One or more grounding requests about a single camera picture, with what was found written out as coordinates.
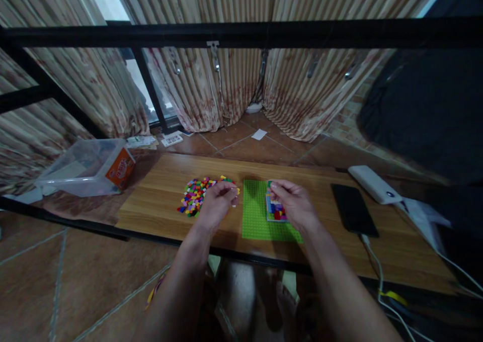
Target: smartphone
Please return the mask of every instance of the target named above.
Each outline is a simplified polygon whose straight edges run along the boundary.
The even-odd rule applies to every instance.
[[[361,192],[353,187],[331,184],[344,227],[356,234],[379,237]]]

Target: transparent plastic box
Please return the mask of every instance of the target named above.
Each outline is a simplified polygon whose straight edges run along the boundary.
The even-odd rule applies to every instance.
[[[79,197],[119,194],[135,165],[125,145],[124,139],[79,140],[44,171],[35,185]]]

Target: wooden table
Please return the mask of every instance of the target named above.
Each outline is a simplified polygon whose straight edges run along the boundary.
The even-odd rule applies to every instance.
[[[234,180],[241,188],[241,195],[240,205],[222,221],[213,247],[242,253],[249,256],[248,260],[270,258],[307,266],[304,244],[242,238],[243,180],[288,179],[307,188],[320,221],[357,275],[377,279],[359,237],[342,226],[330,187],[331,183],[348,185],[361,190],[379,231],[380,238],[372,238],[371,246],[382,263],[385,281],[454,294],[451,283],[456,279],[416,232],[410,219],[394,206],[377,204],[345,173],[165,154],[121,207],[116,227],[181,241],[196,220],[176,210],[181,205],[186,183],[193,178],[220,175]]]

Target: green lego brick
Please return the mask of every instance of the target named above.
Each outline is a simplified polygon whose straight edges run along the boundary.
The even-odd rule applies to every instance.
[[[302,236],[290,223],[267,221],[266,192],[265,181],[243,181],[242,238],[303,243]]]

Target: curtain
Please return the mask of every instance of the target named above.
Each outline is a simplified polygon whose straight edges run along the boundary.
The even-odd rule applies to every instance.
[[[105,25],[92,0],[0,0],[3,27]],[[117,49],[28,49],[109,136],[148,134],[136,85]],[[37,85],[0,51],[0,94]],[[78,139],[92,138],[56,100],[0,115],[0,192],[21,194]]]
[[[0,50],[0,94],[37,85]],[[0,115],[0,193],[21,194],[78,139],[92,136],[55,100]]]
[[[94,0],[0,0],[6,28],[105,24]],[[109,137],[149,133],[139,90],[118,49],[28,52]]]
[[[413,17],[427,0],[122,0],[136,24],[302,21]],[[308,49],[272,49],[265,78],[259,77],[260,50],[220,49],[220,72],[209,49],[150,49],[151,72],[172,102],[183,126],[215,131],[238,121],[251,101],[262,101],[265,114],[288,136],[313,140],[323,125],[383,58],[373,50],[356,76],[344,75],[354,49],[324,49],[312,78]],[[176,75],[173,59],[181,69]]]

